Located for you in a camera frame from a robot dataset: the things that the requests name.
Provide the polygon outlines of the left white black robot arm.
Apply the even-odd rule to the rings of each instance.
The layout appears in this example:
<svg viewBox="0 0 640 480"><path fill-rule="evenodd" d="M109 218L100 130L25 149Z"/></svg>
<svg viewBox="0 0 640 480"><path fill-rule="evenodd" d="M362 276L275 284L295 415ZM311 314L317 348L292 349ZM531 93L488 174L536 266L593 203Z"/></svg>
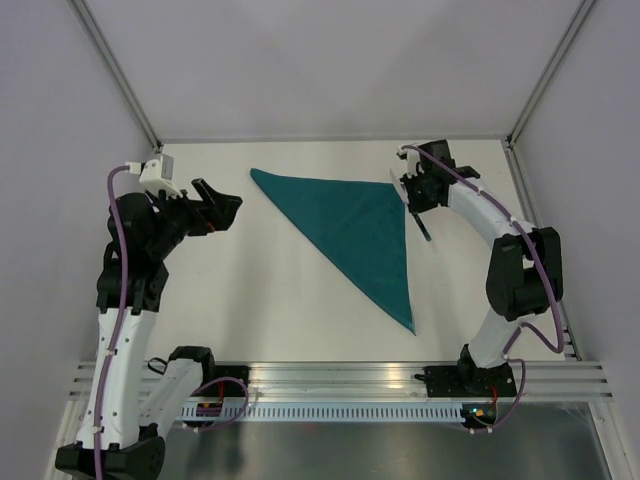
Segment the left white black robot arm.
<svg viewBox="0 0 640 480"><path fill-rule="evenodd" d="M89 401L75 440L56 452L55 467L76 479L156 479L166 439L193 394L218 384L210 348L179 346L149 396L140 395L143 362L168 281L166 258L187 237L224 232L243 200L205 180L170 195L111 197L111 240L97 281L99 342Z"/></svg>

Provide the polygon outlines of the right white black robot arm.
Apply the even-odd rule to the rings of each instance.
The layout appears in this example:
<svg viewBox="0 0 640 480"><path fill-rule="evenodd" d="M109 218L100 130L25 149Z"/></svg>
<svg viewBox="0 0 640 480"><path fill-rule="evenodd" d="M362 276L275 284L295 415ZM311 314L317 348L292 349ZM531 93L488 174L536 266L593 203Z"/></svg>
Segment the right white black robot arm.
<svg viewBox="0 0 640 480"><path fill-rule="evenodd" d="M414 218L438 207L462 217L491 250L485 293L489 310L476 336L461 350L454 377L478 395L513 379L508 354L524 329L552 352L564 350L559 301L564 293L561 238L511 211L471 166L459 166L449 144L403 145L406 172L397 191Z"/></svg>

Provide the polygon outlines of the teal cloth napkin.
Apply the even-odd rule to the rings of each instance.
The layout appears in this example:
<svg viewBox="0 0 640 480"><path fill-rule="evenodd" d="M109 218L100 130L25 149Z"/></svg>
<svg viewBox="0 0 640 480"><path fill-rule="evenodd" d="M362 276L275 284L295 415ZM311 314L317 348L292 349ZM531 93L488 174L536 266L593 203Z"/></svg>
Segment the teal cloth napkin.
<svg viewBox="0 0 640 480"><path fill-rule="evenodd" d="M272 204L362 294L415 332L406 207L389 183L302 178L253 168Z"/></svg>

